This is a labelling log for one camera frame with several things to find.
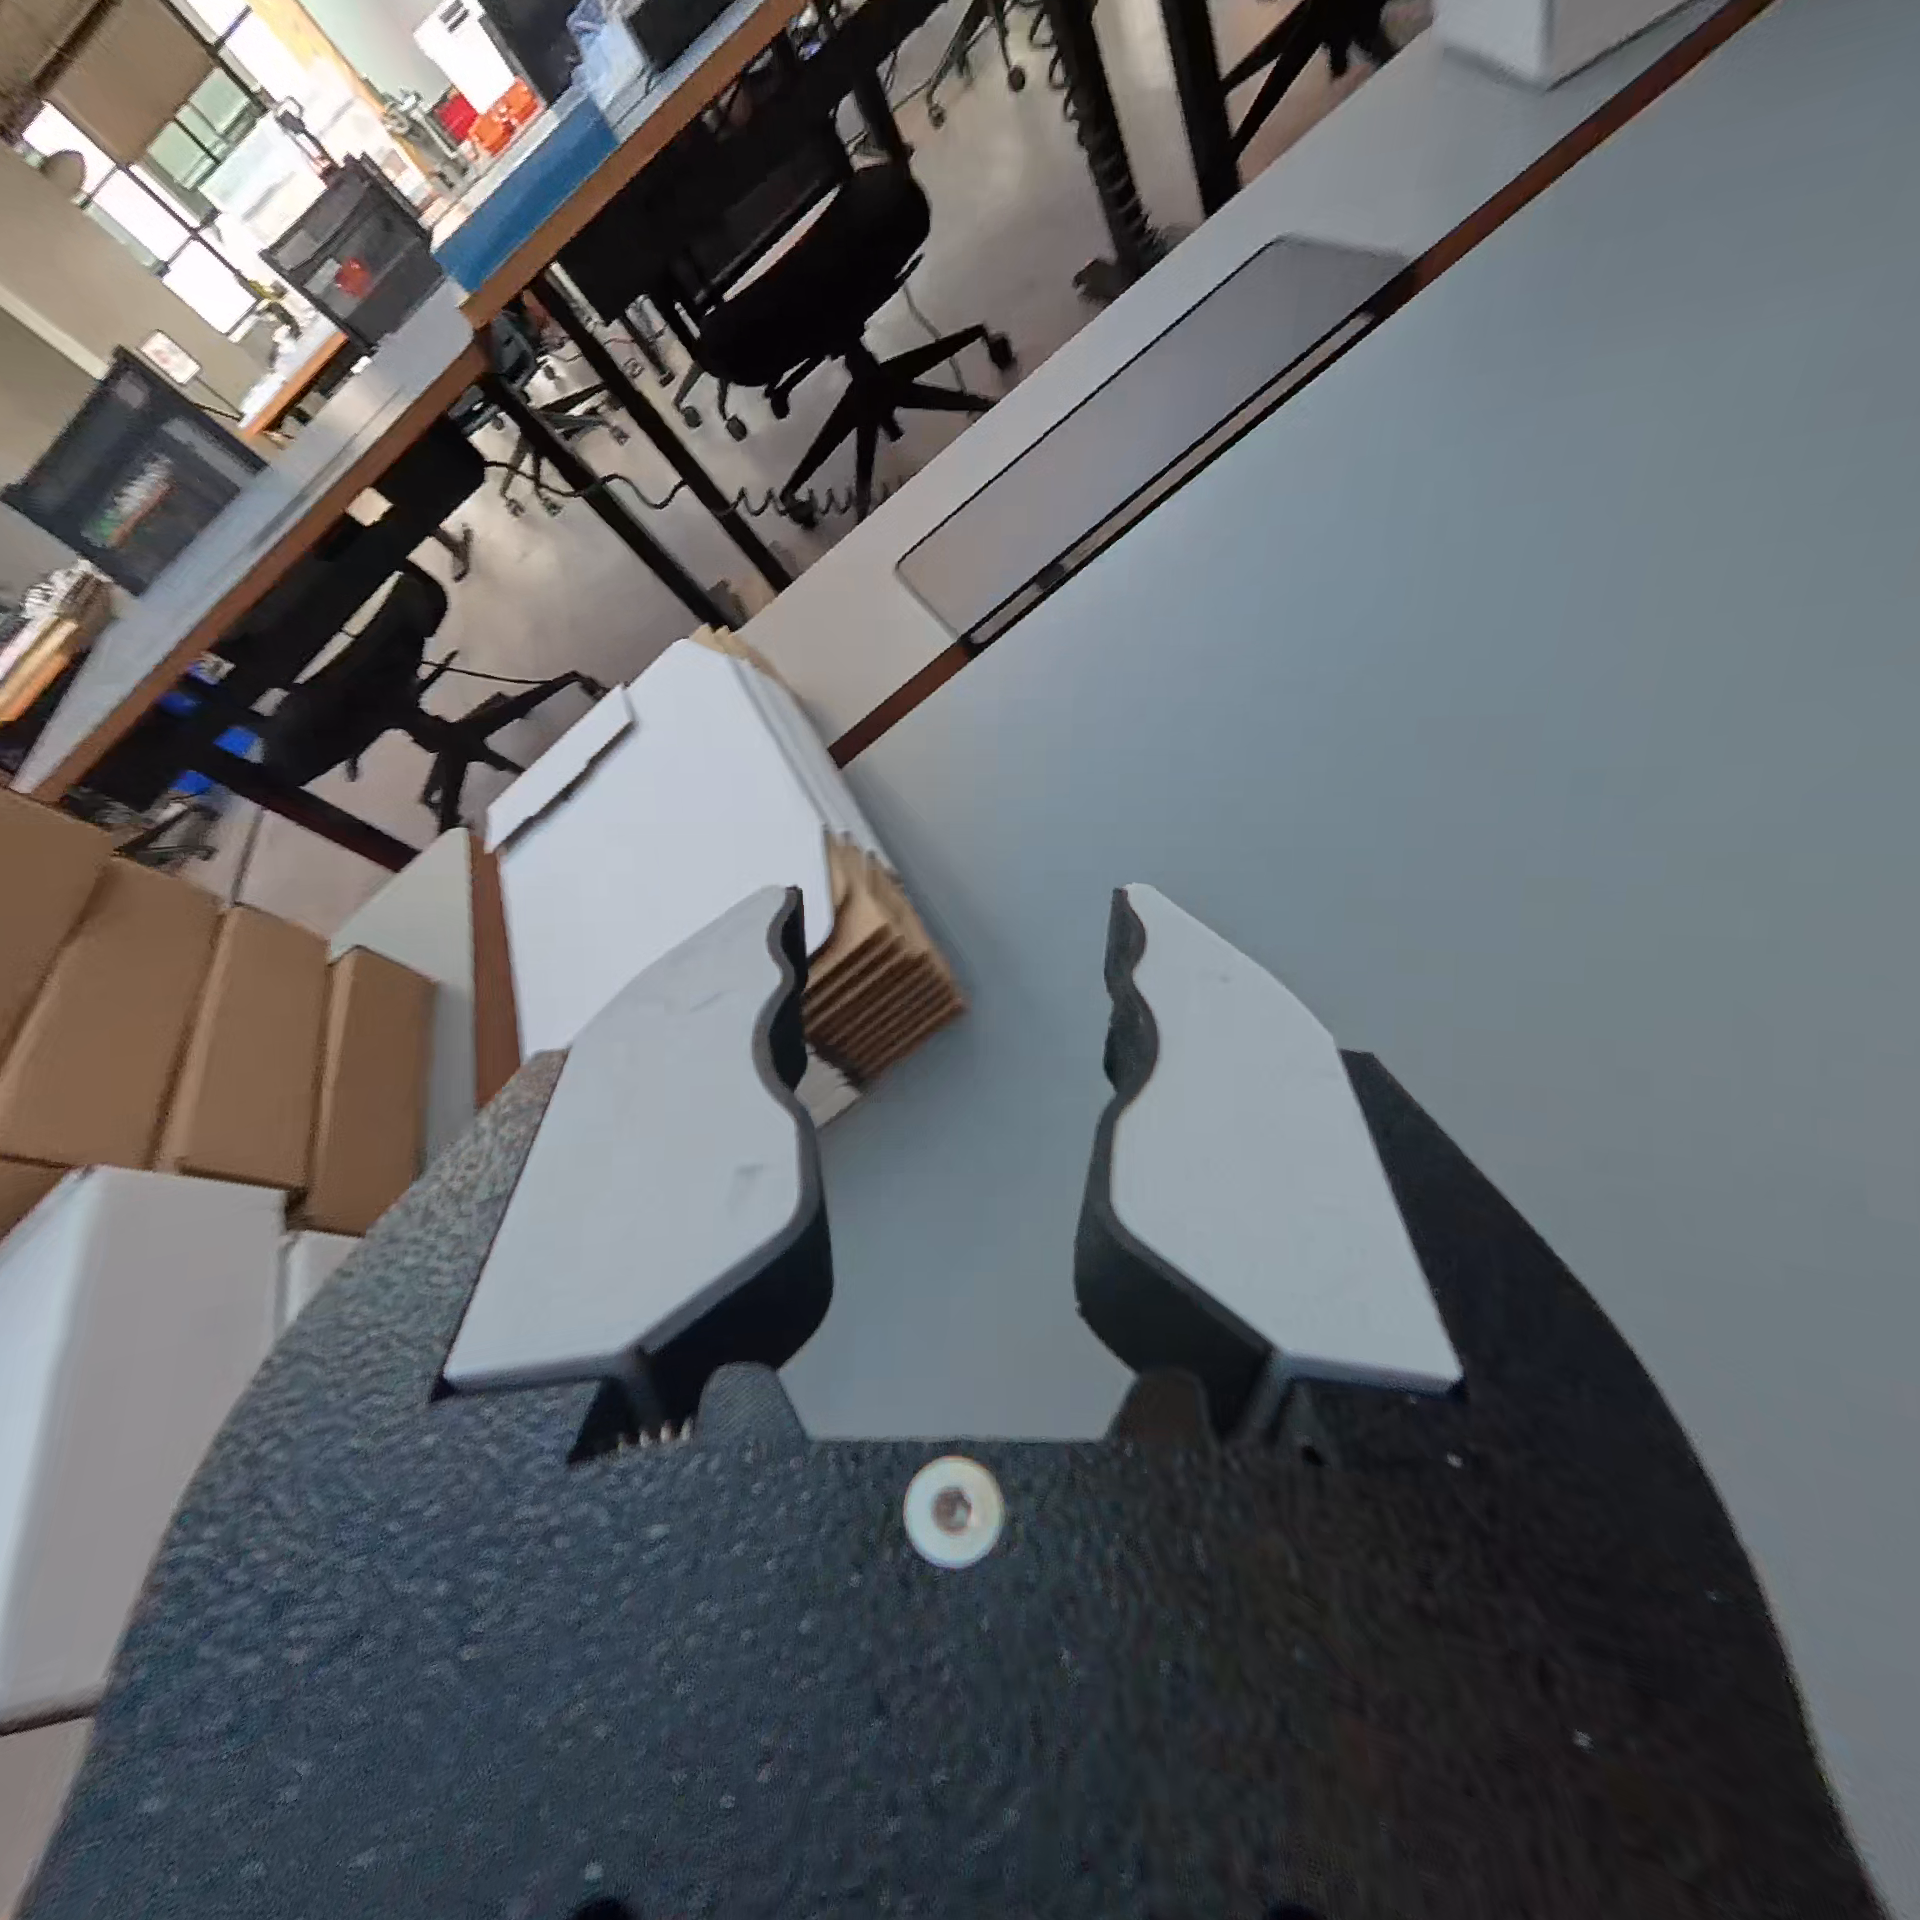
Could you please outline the blue bin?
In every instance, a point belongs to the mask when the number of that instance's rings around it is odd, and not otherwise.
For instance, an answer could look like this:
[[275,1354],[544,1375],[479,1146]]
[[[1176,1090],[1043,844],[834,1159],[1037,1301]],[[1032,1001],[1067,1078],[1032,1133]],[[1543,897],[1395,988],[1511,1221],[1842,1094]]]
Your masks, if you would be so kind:
[[231,684],[231,668],[221,655],[204,655],[156,703],[159,743],[176,757],[162,788],[166,801],[197,803],[221,813],[232,803],[232,791],[218,770],[211,772],[202,764],[206,753],[221,766],[261,758],[259,729],[266,722]]

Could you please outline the red storage bin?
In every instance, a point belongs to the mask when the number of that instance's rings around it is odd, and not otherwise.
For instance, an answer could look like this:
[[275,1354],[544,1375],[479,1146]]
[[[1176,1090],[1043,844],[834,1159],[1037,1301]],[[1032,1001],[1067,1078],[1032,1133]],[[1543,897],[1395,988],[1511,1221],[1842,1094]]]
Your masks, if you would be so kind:
[[468,163],[496,159],[527,130],[544,110],[544,101],[515,81],[484,113],[476,110],[460,90],[446,92],[431,107],[435,126]]

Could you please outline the stack of flat cardboard boxes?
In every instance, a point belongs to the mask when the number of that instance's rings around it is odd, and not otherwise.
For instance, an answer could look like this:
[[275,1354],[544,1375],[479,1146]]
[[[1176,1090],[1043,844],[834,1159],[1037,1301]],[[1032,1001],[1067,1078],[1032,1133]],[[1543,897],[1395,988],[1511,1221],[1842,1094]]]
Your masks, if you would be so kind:
[[798,889],[815,1121],[955,1022],[962,988],[820,732],[740,635],[603,693],[487,810],[522,1054],[572,1044],[738,900]]

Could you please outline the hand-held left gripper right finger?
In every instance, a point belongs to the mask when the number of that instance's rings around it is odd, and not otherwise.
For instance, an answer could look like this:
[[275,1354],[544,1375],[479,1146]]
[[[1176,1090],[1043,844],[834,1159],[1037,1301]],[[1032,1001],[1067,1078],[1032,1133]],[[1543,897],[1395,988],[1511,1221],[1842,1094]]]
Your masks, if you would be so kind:
[[1110,897],[1109,1099],[1072,1243],[1088,1331],[1184,1375],[1213,1435],[1299,1385],[1444,1399],[1464,1370],[1341,1050],[1307,1006],[1152,885]]

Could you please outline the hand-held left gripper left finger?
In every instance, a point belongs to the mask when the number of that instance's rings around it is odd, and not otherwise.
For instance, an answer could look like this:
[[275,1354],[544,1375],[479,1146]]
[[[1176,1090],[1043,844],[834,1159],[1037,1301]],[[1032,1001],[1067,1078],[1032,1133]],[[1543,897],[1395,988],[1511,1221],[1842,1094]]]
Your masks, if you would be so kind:
[[728,1365],[780,1370],[831,1301],[805,903],[768,885],[640,972],[572,1042],[444,1385],[613,1385],[688,1419]]

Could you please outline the brown cardboard box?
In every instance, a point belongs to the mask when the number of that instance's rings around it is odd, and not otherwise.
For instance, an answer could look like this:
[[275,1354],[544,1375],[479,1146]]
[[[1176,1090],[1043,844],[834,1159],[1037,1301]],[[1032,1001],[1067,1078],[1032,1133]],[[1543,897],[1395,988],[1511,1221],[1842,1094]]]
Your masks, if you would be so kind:
[[191,881],[107,862],[10,1044],[5,1162],[154,1162],[221,913]]
[[2,1046],[28,1018],[112,859],[104,830],[2,793]]
[[251,905],[223,913],[156,1171],[299,1193],[319,1098],[328,954]]
[[364,946],[328,964],[299,1227],[362,1237],[413,1185],[426,1153],[435,996],[431,980]]

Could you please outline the black table leg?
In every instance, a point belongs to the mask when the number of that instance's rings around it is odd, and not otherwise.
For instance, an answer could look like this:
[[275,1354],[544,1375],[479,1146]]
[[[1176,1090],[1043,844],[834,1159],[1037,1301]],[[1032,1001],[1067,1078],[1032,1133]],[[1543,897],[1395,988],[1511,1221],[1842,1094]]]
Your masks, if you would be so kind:
[[794,572],[783,564],[773,547],[755,533],[752,518],[738,508],[734,497],[727,497],[712,475],[701,466],[686,441],[662,420],[650,397],[634,383],[624,365],[613,357],[613,349],[589,324],[581,306],[559,287],[554,269],[539,271],[523,290],[527,298],[539,298],[544,310],[581,349],[586,364],[603,382],[608,393],[616,399],[622,411],[635,420],[637,431],[656,447],[680,481],[683,489],[692,494],[710,518],[727,533],[727,539],[747,559],[757,574],[775,589],[794,586]]
[[1184,118],[1202,215],[1240,193],[1228,84],[1218,63],[1212,3],[1158,3],[1175,95]]

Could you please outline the folded white cardboard box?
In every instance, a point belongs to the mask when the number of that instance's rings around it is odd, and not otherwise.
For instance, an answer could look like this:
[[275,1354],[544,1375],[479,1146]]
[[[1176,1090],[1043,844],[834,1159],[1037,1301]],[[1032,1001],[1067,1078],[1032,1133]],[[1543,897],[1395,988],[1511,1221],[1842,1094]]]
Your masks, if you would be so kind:
[[284,1196],[69,1172],[2,1251],[2,1723],[104,1694],[154,1557],[277,1331]]
[[278,1241],[275,1338],[280,1338],[362,1245],[336,1231],[287,1231]]

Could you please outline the black office chair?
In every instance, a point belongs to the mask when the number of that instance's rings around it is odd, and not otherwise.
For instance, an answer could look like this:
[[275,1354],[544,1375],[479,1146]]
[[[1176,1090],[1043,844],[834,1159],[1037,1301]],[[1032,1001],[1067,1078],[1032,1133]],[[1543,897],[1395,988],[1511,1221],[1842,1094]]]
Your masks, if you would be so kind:
[[864,518],[879,441],[901,439],[903,413],[990,411],[988,395],[925,375],[973,345],[1013,372],[1006,332],[976,323],[892,357],[869,345],[872,318],[904,290],[931,235],[927,196],[903,159],[855,159],[831,113],[764,103],[722,129],[695,129],[686,186],[656,303],[692,362],[722,391],[757,388],[780,418],[808,372],[846,375],[775,511],[814,527],[824,508],[808,482],[850,441],[847,511]]
[[555,678],[523,682],[515,693],[494,690],[478,707],[444,715],[426,703],[428,690],[452,671],[452,661],[428,662],[428,645],[447,613],[447,589],[413,563],[403,563],[362,631],[324,665],[322,645],[338,638],[301,613],[253,615],[229,634],[215,655],[229,662],[223,690],[248,702],[278,687],[266,721],[266,762],[311,786],[333,770],[359,777],[362,758],[390,732],[405,733],[429,757],[420,804],[447,833],[464,825],[464,788],[474,766],[518,775],[522,766],[496,750],[494,735],[515,727],[565,690],[603,699],[608,685],[572,669]]

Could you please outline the black mesh crate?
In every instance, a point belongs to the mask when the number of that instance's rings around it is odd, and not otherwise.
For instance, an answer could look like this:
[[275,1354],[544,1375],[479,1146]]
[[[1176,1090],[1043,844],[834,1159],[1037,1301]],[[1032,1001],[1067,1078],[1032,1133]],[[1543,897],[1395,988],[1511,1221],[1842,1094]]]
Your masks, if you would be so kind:
[[349,155],[262,255],[359,353],[387,343],[446,275],[410,198],[366,155]]

